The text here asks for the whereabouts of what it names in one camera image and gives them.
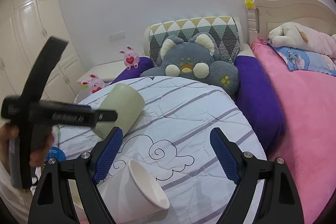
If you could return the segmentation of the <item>cream wardrobe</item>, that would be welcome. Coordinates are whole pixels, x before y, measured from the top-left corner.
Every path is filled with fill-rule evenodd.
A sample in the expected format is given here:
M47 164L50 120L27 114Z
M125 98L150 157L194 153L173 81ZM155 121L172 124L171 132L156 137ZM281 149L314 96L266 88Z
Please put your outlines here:
M21 94L39 52L50 36L70 41L58 0L1 0L1 98ZM53 69L43 99L74 102L84 65L68 43Z

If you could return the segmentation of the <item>cream wooden headboard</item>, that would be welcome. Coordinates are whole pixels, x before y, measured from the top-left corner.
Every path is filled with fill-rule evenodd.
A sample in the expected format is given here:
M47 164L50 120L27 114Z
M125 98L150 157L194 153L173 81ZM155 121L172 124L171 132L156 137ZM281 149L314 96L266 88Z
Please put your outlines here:
M248 39L251 45L258 38L286 22L296 22L314 30L335 34L335 12L320 0L250 0L247 8Z

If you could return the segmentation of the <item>blue cartoon pillow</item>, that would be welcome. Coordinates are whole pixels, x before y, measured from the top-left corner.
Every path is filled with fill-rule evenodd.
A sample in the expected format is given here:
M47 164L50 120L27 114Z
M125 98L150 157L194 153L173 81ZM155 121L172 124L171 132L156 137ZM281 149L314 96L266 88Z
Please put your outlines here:
M335 76L335 60L329 56L291 47L276 48L270 40L267 43L284 60L290 71L313 71Z

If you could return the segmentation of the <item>pink bunny toy back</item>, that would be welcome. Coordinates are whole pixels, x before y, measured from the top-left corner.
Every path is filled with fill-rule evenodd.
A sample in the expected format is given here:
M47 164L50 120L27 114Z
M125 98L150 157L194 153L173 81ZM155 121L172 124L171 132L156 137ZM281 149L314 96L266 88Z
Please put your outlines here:
M138 68L140 61L139 55L132 47L126 46L124 50L120 50L120 53L124 56L123 62L128 71L132 68Z

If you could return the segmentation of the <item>yellow star sticker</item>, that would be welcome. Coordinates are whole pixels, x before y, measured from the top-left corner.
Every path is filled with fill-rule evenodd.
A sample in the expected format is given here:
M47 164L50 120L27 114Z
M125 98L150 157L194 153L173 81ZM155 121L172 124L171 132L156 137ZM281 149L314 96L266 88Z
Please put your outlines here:
M255 9L255 0L245 0L244 1L245 7L248 10Z

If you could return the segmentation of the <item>diamond pattern quilted cushion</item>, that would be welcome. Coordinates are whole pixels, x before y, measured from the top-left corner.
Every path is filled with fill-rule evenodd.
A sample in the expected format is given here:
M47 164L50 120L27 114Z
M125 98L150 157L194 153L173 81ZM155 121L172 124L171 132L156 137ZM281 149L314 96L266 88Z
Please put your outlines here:
M184 41L201 32L209 33L219 50L219 60L234 63L240 52L240 23L231 16L208 16L156 23L149 28L149 56L154 64L160 63L159 51L163 41L171 35Z

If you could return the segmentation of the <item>grey cat plush cushion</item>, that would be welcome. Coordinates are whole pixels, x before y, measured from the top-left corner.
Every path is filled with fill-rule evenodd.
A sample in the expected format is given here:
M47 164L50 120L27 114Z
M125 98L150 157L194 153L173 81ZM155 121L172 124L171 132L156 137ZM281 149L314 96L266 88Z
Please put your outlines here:
M237 67L219 60L214 38L206 32L194 35L189 41L171 35L162 43L157 65L144 71L142 77L183 77L218 86L232 96L238 89Z

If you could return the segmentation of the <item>pink bed blanket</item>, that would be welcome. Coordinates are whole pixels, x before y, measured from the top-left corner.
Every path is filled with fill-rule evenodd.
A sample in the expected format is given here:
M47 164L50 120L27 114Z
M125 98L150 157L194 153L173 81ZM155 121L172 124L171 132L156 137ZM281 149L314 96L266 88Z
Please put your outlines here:
M301 200L305 223L313 223L335 190L335 77L290 71L263 39L252 44L275 90L285 120L271 158L285 159Z

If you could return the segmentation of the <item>green plastic cup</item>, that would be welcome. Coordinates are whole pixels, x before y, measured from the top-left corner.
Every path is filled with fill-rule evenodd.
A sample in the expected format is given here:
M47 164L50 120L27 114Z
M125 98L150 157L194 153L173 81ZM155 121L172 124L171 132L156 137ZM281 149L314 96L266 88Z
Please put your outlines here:
M141 94L126 84L116 84L103 100L99 110L114 110L118 114L115 122L98 122L93 132L105 139L113 127L119 127L125 136L140 116L145 101Z

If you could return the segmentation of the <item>white pink plush toy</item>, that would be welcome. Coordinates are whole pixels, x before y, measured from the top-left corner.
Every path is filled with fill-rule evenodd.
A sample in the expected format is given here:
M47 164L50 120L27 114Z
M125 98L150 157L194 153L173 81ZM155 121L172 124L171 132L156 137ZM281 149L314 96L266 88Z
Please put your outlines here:
M334 37L299 23L283 23L269 32L268 39L276 48L297 48L327 55L335 59Z

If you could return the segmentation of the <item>purple blanket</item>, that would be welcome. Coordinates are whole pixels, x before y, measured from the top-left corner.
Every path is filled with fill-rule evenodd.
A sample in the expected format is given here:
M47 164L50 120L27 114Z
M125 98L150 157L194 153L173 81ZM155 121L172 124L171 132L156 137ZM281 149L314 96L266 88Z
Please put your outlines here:
M238 56L234 65L240 76L234 101L252 126L265 154L270 155L285 132L280 103L256 58Z

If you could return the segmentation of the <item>pink bunny toy front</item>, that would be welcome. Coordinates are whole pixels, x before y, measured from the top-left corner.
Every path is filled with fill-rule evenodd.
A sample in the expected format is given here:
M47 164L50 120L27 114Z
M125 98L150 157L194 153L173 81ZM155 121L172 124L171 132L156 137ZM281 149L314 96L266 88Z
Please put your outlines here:
M93 94L106 87L106 83L94 74L89 74L90 79L81 81L82 89L87 90L89 94Z

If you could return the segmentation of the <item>pink bunny toy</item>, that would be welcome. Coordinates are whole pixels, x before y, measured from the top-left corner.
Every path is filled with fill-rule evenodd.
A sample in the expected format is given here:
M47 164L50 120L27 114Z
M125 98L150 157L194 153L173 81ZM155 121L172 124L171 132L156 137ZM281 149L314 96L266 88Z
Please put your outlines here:
M120 50L120 53L124 56L123 62L128 71L132 68L138 68L140 61L139 55L132 47L126 46L124 50Z
M93 94L106 87L106 83L94 74L89 74L90 79L81 81L82 89L87 90L89 94Z

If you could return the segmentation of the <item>blue black CoolTowel can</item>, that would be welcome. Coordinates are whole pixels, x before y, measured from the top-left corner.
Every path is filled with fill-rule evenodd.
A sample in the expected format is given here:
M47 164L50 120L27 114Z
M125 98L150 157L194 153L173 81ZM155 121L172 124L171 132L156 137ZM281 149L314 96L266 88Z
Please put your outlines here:
M58 161L65 161L66 155L65 153L58 147L51 147L47 153L47 156L45 158L45 162L48 162L49 159L55 158Z

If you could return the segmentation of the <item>white nightstand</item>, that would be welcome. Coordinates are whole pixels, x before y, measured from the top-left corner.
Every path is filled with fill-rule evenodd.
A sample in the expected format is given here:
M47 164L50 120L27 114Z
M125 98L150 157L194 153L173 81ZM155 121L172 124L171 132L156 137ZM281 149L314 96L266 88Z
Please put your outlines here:
M90 75L96 75L98 78L106 83L112 82L120 73L126 69L123 61L117 61L107 63L103 65L97 65L86 72L80 77L77 82L87 81L90 79Z

